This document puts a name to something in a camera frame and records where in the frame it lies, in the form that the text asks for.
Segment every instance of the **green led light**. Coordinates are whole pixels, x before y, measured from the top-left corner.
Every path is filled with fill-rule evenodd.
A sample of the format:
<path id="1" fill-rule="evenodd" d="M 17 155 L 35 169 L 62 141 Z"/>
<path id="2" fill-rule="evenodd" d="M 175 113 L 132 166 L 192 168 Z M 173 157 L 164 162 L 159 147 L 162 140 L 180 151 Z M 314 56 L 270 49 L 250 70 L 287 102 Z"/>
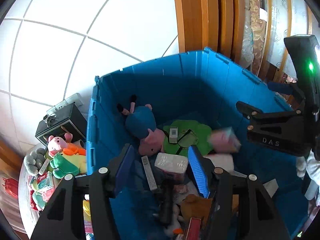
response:
<path id="1" fill-rule="evenodd" d="M 313 72 L 313 63 L 312 62 L 310 62 L 310 64 L 309 64 L 309 69 L 311 70 L 311 72 Z"/>

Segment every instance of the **gray plush toy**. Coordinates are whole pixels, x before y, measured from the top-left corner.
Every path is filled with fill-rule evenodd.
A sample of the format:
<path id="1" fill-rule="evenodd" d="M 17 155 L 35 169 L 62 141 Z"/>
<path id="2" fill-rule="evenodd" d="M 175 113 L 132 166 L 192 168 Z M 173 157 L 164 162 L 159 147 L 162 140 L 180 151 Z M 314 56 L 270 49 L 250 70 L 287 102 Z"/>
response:
<path id="1" fill-rule="evenodd" d="M 27 169 L 27 172 L 32 176 L 37 176 L 39 170 L 41 169 L 45 157 L 45 151 L 43 148 L 36 149 L 32 151 L 29 155 L 24 157 L 23 163 Z"/>

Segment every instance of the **black box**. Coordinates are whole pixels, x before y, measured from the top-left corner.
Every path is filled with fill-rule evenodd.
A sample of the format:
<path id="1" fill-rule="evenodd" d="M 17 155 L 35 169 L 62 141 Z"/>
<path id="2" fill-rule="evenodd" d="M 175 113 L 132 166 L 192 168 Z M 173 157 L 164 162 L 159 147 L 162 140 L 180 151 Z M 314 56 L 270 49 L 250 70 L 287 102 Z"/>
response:
<path id="1" fill-rule="evenodd" d="M 87 121 L 74 103 L 59 109 L 55 114 L 56 117 L 52 117 L 48 122 L 49 127 L 44 120 L 39 122 L 35 136 L 40 142 L 47 145 L 50 135 L 64 138 L 66 130 L 72 133 L 72 142 L 86 141 Z"/>

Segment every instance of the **power outlet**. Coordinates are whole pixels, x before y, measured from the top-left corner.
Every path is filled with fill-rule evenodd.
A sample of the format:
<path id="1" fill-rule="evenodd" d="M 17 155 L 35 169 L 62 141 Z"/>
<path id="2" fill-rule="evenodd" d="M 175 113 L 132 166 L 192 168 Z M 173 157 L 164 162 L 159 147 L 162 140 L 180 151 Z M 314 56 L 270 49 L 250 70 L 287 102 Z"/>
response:
<path id="1" fill-rule="evenodd" d="M 60 103 L 56 104 L 55 106 L 51 107 L 48 111 L 47 114 L 51 115 L 53 113 L 55 113 L 56 111 L 58 111 L 59 109 L 70 105 L 72 103 L 75 103 L 76 107 L 80 107 L 83 105 L 82 102 L 82 97 L 79 93 L 75 93 L 72 96 L 66 98 L 65 100 L 61 101 Z"/>

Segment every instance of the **blue storage crate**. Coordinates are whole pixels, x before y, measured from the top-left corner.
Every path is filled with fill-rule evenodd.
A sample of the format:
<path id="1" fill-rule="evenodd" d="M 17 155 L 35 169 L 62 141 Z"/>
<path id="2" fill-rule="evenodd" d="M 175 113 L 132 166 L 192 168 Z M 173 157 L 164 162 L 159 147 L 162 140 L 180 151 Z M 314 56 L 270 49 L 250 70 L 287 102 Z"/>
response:
<path id="1" fill-rule="evenodd" d="M 240 152 L 234 154 L 235 169 L 256 174 L 263 183 L 277 180 L 274 200 L 290 234 L 306 218 L 308 201 L 300 192 L 302 180 L 296 176 L 295 157 L 249 143 L 249 121 L 237 111 L 236 102 L 265 113 L 290 107 L 229 58 L 205 48 L 139 63 L 95 81 L 87 128 L 88 174 L 108 166 L 125 143 L 138 148 L 139 141 L 126 131 L 124 117 L 116 109 L 117 103 L 129 109 L 129 98 L 136 94 L 137 106 L 152 105 L 158 127 L 175 119 L 197 120 L 212 129 L 232 126 L 242 143 Z M 138 153 L 131 169 L 127 186 L 111 200 L 121 239 L 164 239 L 152 216 L 158 206 L 148 190 Z"/>

